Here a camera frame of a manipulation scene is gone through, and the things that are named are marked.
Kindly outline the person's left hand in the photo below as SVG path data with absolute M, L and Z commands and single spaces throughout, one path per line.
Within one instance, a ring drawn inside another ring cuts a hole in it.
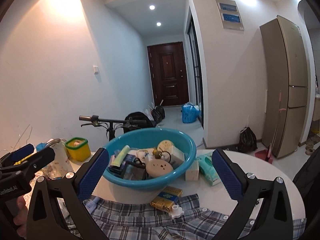
M 26 207 L 24 197 L 18 197 L 16 204 L 18 207 L 18 213 L 13 221 L 17 226 L 25 226 L 27 224 L 28 208 Z

